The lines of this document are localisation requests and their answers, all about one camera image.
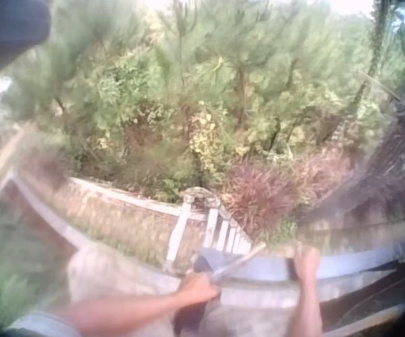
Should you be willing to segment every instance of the shrub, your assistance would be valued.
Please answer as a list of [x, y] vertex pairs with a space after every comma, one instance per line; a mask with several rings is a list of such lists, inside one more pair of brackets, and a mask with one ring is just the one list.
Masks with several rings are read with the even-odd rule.
[[350, 163], [335, 146], [306, 150], [294, 159], [293, 183], [300, 204], [313, 204], [336, 188], [350, 172]]
[[297, 200], [290, 176], [252, 161], [232, 166], [220, 195], [235, 220], [252, 237], [277, 228]]

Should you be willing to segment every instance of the foliage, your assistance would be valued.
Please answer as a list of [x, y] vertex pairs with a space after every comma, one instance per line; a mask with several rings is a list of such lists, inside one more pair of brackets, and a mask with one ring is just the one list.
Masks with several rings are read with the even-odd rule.
[[[6, 71], [3, 101], [11, 119], [62, 139], [80, 176], [162, 201], [194, 185], [241, 200], [252, 173], [244, 191], [219, 184], [246, 161], [270, 175], [263, 186], [284, 170], [298, 194], [288, 198], [314, 202], [346, 174], [350, 143], [369, 151], [389, 120], [392, 99], [374, 82], [367, 94], [363, 74], [405, 90], [405, 21], [392, 2], [375, 5], [368, 18], [323, 1], [175, 0], [157, 13], [133, 0], [57, 0], [50, 40]], [[353, 102], [359, 136], [332, 150]], [[330, 125], [318, 110], [340, 118]]]
[[18, 214], [0, 205], [0, 328], [33, 306], [63, 300], [63, 261], [41, 244]]
[[257, 236], [278, 227], [297, 202], [291, 178], [274, 167], [244, 161], [227, 172], [221, 198], [246, 233]]

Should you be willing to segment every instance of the fence post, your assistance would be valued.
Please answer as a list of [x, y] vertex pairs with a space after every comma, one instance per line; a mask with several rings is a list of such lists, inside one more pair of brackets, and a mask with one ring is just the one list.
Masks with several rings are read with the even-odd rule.
[[182, 208], [180, 209], [179, 219], [175, 225], [173, 232], [169, 238], [168, 253], [166, 255], [166, 261], [164, 263], [164, 270], [171, 271], [175, 257], [179, 250], [180, 242], [182, 241], [183, 232], [187, 225], [188, 218], [191, 214], [191, 205], [194, 201], [194, 197], [191, 195], [185, 195], [183, 197]]

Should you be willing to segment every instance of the railing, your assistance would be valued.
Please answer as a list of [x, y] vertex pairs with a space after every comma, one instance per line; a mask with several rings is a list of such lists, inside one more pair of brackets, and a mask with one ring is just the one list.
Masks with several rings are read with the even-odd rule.
[[166, 262], [164, 263], [166, 271], [172, 271], [173, 263], [191, 214], [191, 206], [196, 198], [204, 199], [205, 205], [210, 208], [203, 243], [204, 247], [235, 254], [246, 254], [251, 250], [251, 238], [242, 230], [238, 222], [233, 219], [232, 214], [227, 212], [221, 200], [205, 188], [191, 187], [184, 192], [179, 219], [169, 239], [168, 253]]

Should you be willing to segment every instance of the metal railing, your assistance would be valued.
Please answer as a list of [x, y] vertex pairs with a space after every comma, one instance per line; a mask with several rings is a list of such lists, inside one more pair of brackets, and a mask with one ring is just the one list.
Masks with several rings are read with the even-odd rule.
[[204, 199], [205, 205], [210, 208], [203, 247], [235, 254], [247, 254], [251, 250], [252, 239], [242, 230], [238, 222], [233, 219], [232, 214], [225, 209], [221, 200], [205, 188], [191, 187], [184, 192], [179, 219], [169, 239], [168, 253], [166, 262], [164, 263], [164, 269], [167, 271], [172, 270], [185, 227], [191, 214], [191, 207], [196, 198]]

